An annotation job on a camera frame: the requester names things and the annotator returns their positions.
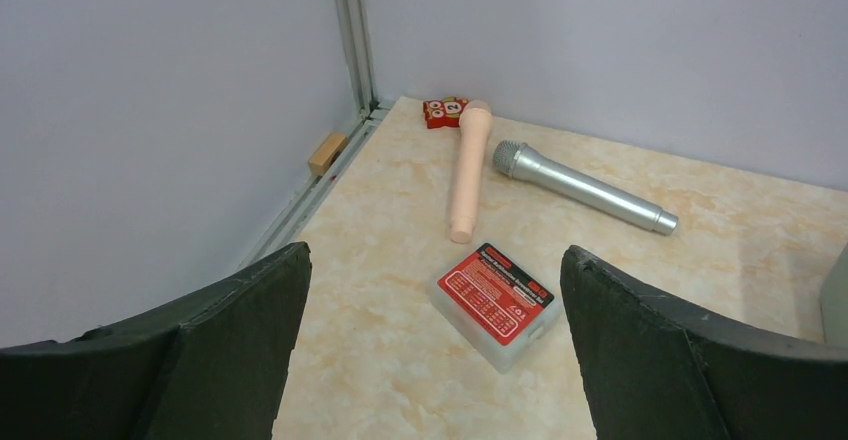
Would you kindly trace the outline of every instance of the microphone grille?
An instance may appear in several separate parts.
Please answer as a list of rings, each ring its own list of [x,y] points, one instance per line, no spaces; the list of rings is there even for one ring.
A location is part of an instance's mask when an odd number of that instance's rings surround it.
[[[512,161],[515,158],[515,153],[521,148],[521,144],[512,140],[504,140],[495,148],[495,154],[492,155],[492,163],[495,165],[495,170],[509,175],[509,170],[512,168]]]

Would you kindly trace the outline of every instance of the gray wall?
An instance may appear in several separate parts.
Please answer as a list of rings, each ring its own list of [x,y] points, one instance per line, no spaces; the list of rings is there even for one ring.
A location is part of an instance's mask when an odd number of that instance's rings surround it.
[[[848,189],[848,0],[365,0],[377,91]]]
[[[230,274],[354,110],[333,0],[0,0],[0,346]]]

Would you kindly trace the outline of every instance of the marble table surface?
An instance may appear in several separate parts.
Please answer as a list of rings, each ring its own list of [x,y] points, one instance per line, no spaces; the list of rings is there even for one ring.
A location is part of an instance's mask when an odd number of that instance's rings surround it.
[[[448,240],[455,129],[401,98],[300,235],[309,298],[274,438],[595,438],[565,315],[506,375],[426,285],[492,242],[557,295],[580,245],[644,282],[767,330],[822,341],[818,293],[848,241],[848,193],[506,119],[504,139],[680,217],[650,233],[497,173],[470,245]]]

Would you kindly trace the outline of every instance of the wooden block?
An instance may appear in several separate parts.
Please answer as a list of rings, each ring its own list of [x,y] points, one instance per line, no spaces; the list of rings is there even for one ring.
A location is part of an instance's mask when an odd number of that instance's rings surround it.
[[[339,132],[327,135],[324,143],[309,158],[309,170],[319,177],[323,176],[346,145],[347,135]]]

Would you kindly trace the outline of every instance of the beige plastic stick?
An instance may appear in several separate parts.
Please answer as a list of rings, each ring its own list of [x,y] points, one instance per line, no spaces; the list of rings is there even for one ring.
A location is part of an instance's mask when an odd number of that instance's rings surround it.
[[[451,240],[468,243],[477,223],[480,180],[486,143],[492,131],[492,111],[485,102],[470,102],[459,117],[462,135],[456,162],[453,203],[451,204]]]

